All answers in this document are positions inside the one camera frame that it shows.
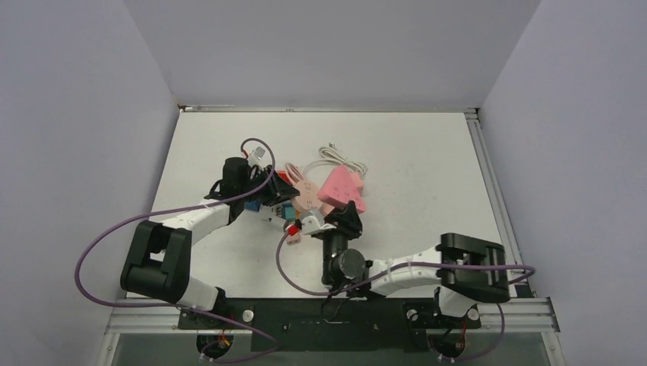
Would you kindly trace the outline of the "pink cube socket adapter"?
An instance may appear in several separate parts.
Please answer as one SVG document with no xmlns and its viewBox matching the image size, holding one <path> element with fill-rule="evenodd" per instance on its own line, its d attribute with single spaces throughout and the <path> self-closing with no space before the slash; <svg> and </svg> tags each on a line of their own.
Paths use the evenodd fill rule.
<svg viewBox="0 0 647 366">
<path fill-rule="evenodd" d="M 359 192 L 361 192 L 363 190 L 364 183 L 363 183 L 363 180 L 362 180 L 360 174 L 357 173 L 357 172 L 351 172 L 350 177 L 351 177 L 352 183 L 354 184 L 355 188 Z"/>
</svg>

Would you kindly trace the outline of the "pink brown plug charger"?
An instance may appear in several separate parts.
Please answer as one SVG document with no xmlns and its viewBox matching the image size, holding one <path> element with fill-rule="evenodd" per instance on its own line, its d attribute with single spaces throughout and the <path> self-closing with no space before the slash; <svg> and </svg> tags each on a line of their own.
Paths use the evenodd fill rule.
<svg viewBox="0 0 647 366">
<path fill-rule="evenodd" d="M 288 235 L 285 239 L 285 244 L 288 246 L 296 245 L 301 242 L 301 234 Z"/>
</svg>

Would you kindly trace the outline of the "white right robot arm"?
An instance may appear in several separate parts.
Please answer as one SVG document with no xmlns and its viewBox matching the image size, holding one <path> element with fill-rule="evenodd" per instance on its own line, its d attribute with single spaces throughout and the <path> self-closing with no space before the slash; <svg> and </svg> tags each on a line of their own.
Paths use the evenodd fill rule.
<svg viewBox="0 0 647 366">
<path fill-rule="evenodd" d="M 444 233 L 437 245 L 400 258 L 367 259 L 349 241 L 362 235 L 356 206 L 350 202 L 323 216 L 322 283 L 333 294 L 384 298 L 413 287 L 431 286 L 433 320 L 451 326 L 476 303 L 510 299 L 504 247 L 458 233 Z"/>
</svg>

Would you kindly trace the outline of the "pink triangular power strip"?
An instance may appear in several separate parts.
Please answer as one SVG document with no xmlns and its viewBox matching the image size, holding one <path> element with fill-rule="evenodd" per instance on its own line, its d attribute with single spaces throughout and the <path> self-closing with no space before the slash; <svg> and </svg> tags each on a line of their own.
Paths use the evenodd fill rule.
<svg viewBox="0 0 647 366">
<path fill-rule="evenodd" d="M 345 165 L 339 165 L 328 175 L 317 192 L 317 198 L 334 208 L 344 208 L 349 202 L 355 204 L 359 214 L 366 212 L 366 204 L 357 188 L 355 175 Z"/>
</svg>

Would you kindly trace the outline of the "white adapter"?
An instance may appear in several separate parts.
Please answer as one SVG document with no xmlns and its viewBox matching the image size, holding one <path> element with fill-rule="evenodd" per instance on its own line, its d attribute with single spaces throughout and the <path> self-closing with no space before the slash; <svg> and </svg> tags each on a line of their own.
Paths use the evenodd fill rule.
<svg viewBox="0 0 647 366">
<path fill-rule="evenodd" d="M 283 217 L 281 206 L 261 206 L 259 210 L 259 216 L 261 221 L 267 222 L 274 226 L 283 226 L 286 222 L 286 219 Z"/>
</svg>

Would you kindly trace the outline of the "red cube socket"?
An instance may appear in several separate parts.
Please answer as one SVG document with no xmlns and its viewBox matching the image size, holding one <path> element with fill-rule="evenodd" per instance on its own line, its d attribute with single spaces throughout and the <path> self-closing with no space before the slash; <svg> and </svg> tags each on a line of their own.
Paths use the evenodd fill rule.
<svg viewBox="0 0 647 366">
<path fill-rule="evenodd" d="M 277 175 L 278 175 L 278 176 L 279 176 L 283 181 L 285 181 L 286 183 L 288 183 L 289 185 L 291 185 L 290 178 L 288 177 L 288 174 L 287 174 L 285 171 L 283 171 L 283 170 L 278 170 L 278 171 L 276 171 L 276 173 L 277 173 Z"/>
</svg>

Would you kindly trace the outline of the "teal plug charger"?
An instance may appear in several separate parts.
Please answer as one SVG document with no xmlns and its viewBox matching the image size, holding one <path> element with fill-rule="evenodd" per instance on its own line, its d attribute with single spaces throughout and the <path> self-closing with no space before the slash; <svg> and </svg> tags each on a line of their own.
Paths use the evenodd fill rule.
<svg viewBox="0 0 647 366">
<path fill-rule="evenodd" d="M 295 220 L 297 210 L 292 206 L 291 202 L 285 202 L 281 205 L 282 218 L 284 220 Z"/>
</svg>

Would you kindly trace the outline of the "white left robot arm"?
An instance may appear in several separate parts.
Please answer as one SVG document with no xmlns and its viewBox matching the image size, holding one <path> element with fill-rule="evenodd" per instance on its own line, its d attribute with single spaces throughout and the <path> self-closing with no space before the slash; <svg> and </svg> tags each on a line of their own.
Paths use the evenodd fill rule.
<svg viewBox="0 0 647 366">
<path fill-rule="evenodd" d="M 221 179 L 196 210 L 137 225 L 121 272 L 121 288 L 197 308 L 198 318 L 209 328 L 223 325 L 227 318 L 226 293 L 190 275 L 192 246 L 230 225 L 249 202 L 271 207 L 299 194 L 271 166 L 251 166 L 243 157 L 226 159 Z"/>
</svg>

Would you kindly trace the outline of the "pink round socket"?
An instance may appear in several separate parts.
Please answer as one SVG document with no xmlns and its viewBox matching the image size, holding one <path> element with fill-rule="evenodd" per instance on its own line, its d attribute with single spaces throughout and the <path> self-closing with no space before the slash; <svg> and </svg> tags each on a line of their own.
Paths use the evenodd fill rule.
<svg viewBox="0 0 647 366">
<path fill-rule="evenodd" d="M 320 190 L 319 187 L 309 180 L 300 180 L 295 185 L 299 191 L 299 195 L 291 199 L 292 206 L 299 213 L 304 213 L 307 210 L 318 209 L 324 216 L 329 214 L 334 207 L 322 202 L 317 193 Z"/>
</svg>

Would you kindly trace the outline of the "blue cube socket adapter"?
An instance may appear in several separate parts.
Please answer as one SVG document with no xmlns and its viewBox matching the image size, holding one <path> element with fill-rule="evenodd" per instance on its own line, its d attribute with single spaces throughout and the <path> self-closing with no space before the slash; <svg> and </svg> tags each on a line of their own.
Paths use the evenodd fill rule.
<svg viewBox="0 0 647 366">
<path fill-rule="evenodd" d="M 254 200 L 246 202 L 244 208 L 252 212 L 260 212 L 261 206 L 262 205 L 259 201 Z"/>
</svg>

